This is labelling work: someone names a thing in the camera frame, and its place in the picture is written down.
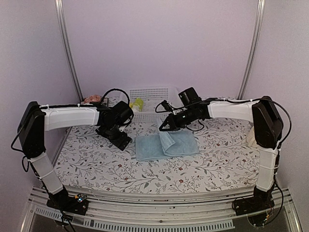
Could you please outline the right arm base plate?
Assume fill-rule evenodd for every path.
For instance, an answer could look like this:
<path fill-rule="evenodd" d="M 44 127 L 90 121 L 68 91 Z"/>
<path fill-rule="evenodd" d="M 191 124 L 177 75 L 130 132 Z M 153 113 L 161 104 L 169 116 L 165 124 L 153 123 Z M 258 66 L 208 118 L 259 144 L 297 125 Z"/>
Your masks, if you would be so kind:
<path fill-rule="evenodd" d="M 271 209 L 274 206 L 275 204 L 272 199 L 262 201 L 260 198 L 256 197 L 240 197 L 236 198 L 232 202 L 232 209 L 235 211 L 237 216 Z"/>

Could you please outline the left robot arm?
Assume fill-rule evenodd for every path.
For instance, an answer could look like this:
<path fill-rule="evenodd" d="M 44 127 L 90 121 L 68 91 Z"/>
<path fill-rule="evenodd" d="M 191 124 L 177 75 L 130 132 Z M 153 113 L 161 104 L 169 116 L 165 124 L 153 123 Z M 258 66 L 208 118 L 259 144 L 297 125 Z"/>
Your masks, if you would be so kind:
<path fill-rule="evenodd" d="M 112 145 L 124 150 L 131 138 L 120 128 L 129 125 L 134 113 L 129 105 L 120 101 L 113 107 L 93 104 L 39 105 L 30 102 L 22 116 L 15 140 L 36 177 L 46 188 L 50 200 L 60 209 L 67 210 L 72 200 L 68 191 L 58 178 L 44 144 L 45 132 L 75 126 L 96 126 L 98 135 Z"/>

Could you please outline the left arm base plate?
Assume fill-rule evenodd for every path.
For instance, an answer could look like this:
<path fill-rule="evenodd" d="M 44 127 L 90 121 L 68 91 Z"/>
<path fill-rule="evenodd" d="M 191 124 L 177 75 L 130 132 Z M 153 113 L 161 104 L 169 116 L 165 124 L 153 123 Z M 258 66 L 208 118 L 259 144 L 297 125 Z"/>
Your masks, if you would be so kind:
<path fill-rule="evenodd" d="M 46 204 L 50 208 L 62 210 L 63 212 L 85 216 L 88 210 L 89 201 L 87 195 L 78 194 L 69 196 L 64 193 L 51 195 Z"/>

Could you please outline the green and white towel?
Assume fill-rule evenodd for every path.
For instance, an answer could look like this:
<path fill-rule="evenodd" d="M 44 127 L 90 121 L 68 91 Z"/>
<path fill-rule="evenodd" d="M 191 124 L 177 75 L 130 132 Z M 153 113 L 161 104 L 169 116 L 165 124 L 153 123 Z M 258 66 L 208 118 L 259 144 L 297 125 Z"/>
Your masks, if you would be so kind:
<path fill-rule="evenodd" d="M 141 98 L 136 98 L 134 102 L 129 104 L 134 113 L 142 112 L 144 101 Z"/>

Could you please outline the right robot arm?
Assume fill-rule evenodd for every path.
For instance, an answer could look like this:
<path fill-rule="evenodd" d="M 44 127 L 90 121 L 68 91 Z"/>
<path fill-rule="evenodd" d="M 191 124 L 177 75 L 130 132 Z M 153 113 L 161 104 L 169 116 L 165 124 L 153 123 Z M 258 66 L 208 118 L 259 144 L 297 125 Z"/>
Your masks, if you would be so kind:
<path fill-rule="evenodd" d="M 275 185 L 275 174 L 278 167 L 278 155 L 282 137 L 283 120 L 276 104 L 269 96 L 252 100 L 228 100 L 199 97 L 192 99 L 182 97 L 183 106 L 175 108 L 166 100 L 159 103 L 168 116 L 160 125 L 160 131 L 178 131 L 196 120 L 212 118 L 230 118 L 246 120 L 253 124 L 254 139 L 259 148 L 259 173 L 250 207 L 261 210 L 268 203 Z"/>

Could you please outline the light blue towel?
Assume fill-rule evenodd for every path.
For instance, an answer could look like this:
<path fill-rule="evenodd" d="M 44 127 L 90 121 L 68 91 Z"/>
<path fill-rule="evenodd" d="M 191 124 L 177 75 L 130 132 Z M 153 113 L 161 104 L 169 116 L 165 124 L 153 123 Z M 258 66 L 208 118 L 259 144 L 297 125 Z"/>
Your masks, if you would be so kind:
<path fill-rule="evenodd" d="M 137 136 L 135 154 L 137 161 L 153 161 L 167 158 L 197 155 L 199 148 L 189 130 L 159 131 L 157 134 Z"/>

